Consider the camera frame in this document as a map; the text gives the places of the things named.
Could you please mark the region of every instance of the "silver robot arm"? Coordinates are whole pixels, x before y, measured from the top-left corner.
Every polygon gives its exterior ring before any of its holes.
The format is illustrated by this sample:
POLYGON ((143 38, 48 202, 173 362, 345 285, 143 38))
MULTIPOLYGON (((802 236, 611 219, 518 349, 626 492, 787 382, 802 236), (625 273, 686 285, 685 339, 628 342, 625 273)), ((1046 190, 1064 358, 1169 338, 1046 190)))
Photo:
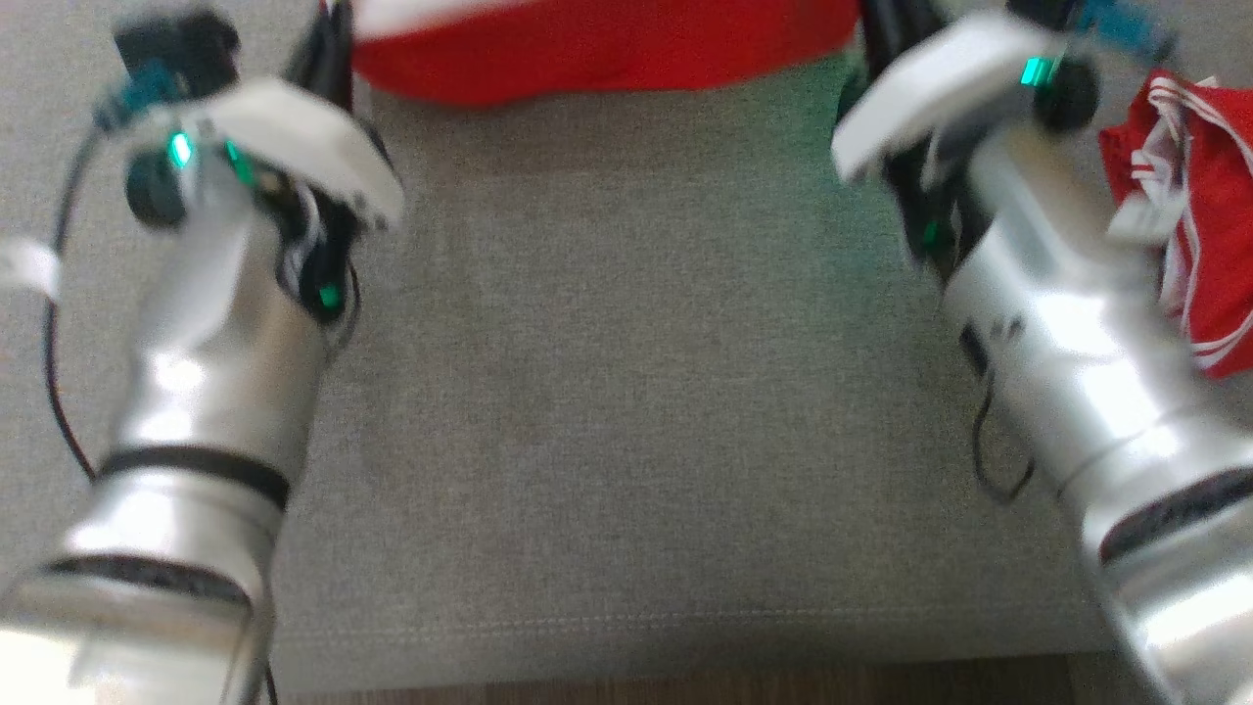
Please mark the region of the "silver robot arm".
POLYGON ((1113 204, 1078 183, 1054 130, 1040 114, 989 108, 987 81, 1011 90, 1058 41, 1009 15, 946 29, 917 3, 863 6, 880 80, 837 129, 841 172, 885 162, 955 336, 1071 517, 1094 594, 1150 691, 1172 705, 1249 702, 1253 432, 1198 374, 1157 306, 1152 258, 1110 239, 1113 204), (936 78, 937 56, 971 63, 936 78), (927 188, 935 150, 917 144, 971 114, 980 139, 927 188), (867 138, 876 121, 895 126, 867 138))
POLYGON ((345 106, 262 79, 138 121, 149 178, 137 188, 152 198, 137 214, 177 213, 177 243, 140 313, 89 506, 0 599, 0 700, 253 701, 271 560, 304 466, 325 328, 342 312, 321 299, 342 283, 325 264, 351 237, 342 228, 383 229, 402 208, 345 106))

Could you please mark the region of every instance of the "black knob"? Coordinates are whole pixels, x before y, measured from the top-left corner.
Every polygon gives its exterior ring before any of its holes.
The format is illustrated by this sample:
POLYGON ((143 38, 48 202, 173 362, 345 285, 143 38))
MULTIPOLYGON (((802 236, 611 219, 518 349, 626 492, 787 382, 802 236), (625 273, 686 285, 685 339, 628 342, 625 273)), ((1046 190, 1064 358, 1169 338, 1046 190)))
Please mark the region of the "black knob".
POLYGON ((187 217, 178 174, 164 150, 140 152, 130 159, 127 204, 135 219, 154 229, 177 227, 187 217))
POLYGON ((1088 126, 1100 106, 1100 76, 1090 63, 1064 58, 1048 84, 1036 89, 1035 119, 1065 134, 1088 126))

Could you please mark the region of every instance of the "red and white fabric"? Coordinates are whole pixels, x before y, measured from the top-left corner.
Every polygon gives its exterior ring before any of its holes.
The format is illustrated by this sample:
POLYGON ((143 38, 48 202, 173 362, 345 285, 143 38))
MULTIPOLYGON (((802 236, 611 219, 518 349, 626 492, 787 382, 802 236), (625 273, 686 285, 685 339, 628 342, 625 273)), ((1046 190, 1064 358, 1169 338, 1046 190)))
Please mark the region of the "red and white fabric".
POLYGON ((856 0, 353 0, 376 88, 455 105, 546 93, 698 89, 850 41, 856 0))
POLYGON ((1253 91, 1149 76, 1100 134, 1114 197, 1187 205, 1164 252, 1162 306, 1212 378, 1253 369, 1253 91))

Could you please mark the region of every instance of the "gray fabric surface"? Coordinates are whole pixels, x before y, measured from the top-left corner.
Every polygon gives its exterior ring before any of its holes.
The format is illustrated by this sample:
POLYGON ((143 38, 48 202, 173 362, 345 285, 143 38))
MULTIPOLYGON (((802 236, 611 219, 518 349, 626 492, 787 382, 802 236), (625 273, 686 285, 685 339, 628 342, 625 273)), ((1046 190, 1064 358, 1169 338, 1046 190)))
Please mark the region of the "gray fabric surface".
MULTIPOLYGON (((5 232, 48 232, 128 5, 0 9, 5 232)), ((308 3, 224 5, 257 74, 308 3)), ((283 687, 1108 644, 1048 488, 1010 511, 975 490, 977 391, 933 284, 885 194, 832 175, 843 75, 491 113, 375 96, 408 225, 358 248, 367 311, 276 570, 283 687)), ((160 250, 119 154, 93 172, 65 287, 66 406, 93 455, 160 250)), ((5 579, 84 496, 41 401, 39 312, 0 306, 5 579)), ((992 467, 1020 472, 992 436, 992 467)))

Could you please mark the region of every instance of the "white cable label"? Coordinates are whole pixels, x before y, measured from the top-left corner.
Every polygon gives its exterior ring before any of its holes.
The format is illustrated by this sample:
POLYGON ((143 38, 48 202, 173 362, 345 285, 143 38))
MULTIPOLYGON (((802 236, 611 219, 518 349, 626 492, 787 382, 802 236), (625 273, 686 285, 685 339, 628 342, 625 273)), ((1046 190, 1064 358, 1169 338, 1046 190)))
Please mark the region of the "white cable label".
POLYGON ((0 289, 34 288, 56 301, 61 260, 46 244, 29 237, 0 237, 0 289))

